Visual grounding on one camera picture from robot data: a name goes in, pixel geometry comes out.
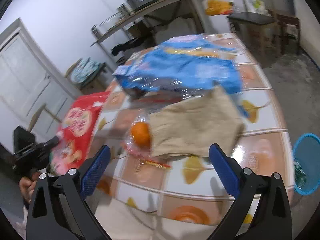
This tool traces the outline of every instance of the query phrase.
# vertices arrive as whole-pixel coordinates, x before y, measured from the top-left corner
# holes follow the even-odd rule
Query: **blue plastic basket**
[[[302,135],[293,147],[293,156],[307,176],[305,185],[295,190],[301,195],[313,193],[320,185],[320,139],[312,133]]]

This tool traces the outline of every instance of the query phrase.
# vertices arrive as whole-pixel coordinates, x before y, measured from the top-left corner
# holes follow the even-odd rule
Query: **human hand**
[[[39,178],[40,173],[37,171],[32,174],[31,179],[23,177],[19,181],[19,188],[22,197],[30,203],[33,190],[35,189],[37,179]]]

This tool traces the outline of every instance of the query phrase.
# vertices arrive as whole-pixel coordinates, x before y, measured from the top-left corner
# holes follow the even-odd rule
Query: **red bag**
[[[78,169],[87,158],[92,131],[109,94],[95,93],[74,101],[57,132],[60,142],[51,152],[51,172],[63,175]]]

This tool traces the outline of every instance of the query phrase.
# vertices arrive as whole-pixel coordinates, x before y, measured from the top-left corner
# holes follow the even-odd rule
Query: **light blue cloth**
[[[75,84],[80,84],[86,80],[94,71],[97,70],[100,63],[90,60],[90,58],[83,59],[72,71],[70,80]]]
[[[212,46],[204,40],[201,35],[169,39],[146,53],[142,59],[137,58],[132,65],[119,66],[114,76],[123,88],[137,87],[146,91],[212,89],[218,83],[228,94],[241,92],[241,76],[231,60],[170,54],[164,50],[170,47],[195,49],[200,43],[207,48]]]

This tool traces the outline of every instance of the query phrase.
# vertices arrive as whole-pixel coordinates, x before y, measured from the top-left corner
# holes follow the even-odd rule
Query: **bolt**
[[[40,176],[39,176],[39,179],[44,179],[46,176],[47,176],[47,174],[41,173]]]
[[[274,176],[276,179],[280,179],[280,178],[281,178],[280,174],[277,173],[277,172],[275,172],[275,173],[273,174],[273,176]]]
[[[68,174],[69,175],[75,175],[77,173],[77,170],[76,169],[70,169],[69,171],[68,171]]]
[[[244,168],[244,169],[243,169],[243,172],[244,172],[244,174],[246,174],[246,175],[250,175],[250,174],[252,173],[252,170],[249,169],[249,168]]]

